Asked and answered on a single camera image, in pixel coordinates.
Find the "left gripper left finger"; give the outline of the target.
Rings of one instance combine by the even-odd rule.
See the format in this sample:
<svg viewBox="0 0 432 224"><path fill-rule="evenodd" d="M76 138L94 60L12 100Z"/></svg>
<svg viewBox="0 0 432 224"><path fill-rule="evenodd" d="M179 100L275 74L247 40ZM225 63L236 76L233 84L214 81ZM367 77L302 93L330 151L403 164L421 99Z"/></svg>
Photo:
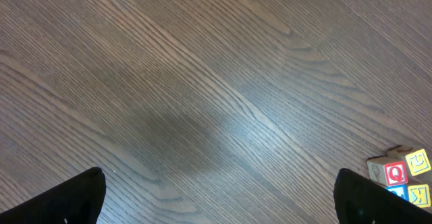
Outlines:
<svg viewBox="0 0 432 224"><path fill-rule="evenodd" d="M106 194L105 175L92 167L1 213L1 224L95 224Z"/></svg>

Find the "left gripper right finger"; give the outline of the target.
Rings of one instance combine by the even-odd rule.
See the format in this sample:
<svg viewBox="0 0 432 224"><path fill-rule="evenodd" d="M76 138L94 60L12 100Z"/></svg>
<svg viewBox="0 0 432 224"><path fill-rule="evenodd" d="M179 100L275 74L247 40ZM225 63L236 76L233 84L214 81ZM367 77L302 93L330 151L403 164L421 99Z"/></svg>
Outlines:
<svg viewBox="0 0 432 224"><path fill-rule="evenodd" d="M333 197L340 224L431 224L431 213L347 168L336 177Z"/></svg>

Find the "yellow block cluster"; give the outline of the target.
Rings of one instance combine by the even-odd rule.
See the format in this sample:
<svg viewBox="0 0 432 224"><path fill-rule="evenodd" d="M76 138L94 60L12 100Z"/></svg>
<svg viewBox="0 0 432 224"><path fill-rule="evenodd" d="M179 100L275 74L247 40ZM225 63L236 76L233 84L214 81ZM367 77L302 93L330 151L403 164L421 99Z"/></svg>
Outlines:
<svg viewBox="0 0 432 224"><path fill-rule="evenodd" d="M408 201L420 208L431 206L431 195L428 184L408 185Z"/></svg>
<svg viewBox="0 0 432 224"><path fill-rule="evenodd" d="M417 176L431 170L431 164L425 149L411 146L399 146L387 151L390 158L405 162L411 176Z"/></svg>

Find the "red letter Q block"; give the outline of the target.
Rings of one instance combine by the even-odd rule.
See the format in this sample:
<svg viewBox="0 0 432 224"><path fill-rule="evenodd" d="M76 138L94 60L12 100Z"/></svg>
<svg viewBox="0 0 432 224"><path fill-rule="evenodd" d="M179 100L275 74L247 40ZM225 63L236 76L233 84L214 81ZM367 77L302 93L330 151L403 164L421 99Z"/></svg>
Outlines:
<svg viewBox="0 0 432 224"><path fill-rule="evenodd" d="M382 186L398 186L408 183L404 161L389 157L375 157L367 160L369 178Z"/></svg>

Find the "blue letter P block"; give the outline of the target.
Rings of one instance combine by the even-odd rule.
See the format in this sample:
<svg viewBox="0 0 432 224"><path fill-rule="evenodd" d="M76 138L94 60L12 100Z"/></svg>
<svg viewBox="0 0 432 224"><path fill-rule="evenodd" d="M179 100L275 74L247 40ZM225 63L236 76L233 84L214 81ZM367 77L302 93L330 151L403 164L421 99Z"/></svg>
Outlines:
<svg viewBox="0 0 432 224"><path fill-rule="evenodd" d="M389 192L399 196L400 198L409 201L408 197L408 188L406 184L396 185L396 186L388 186L385 188Z"/></svg>

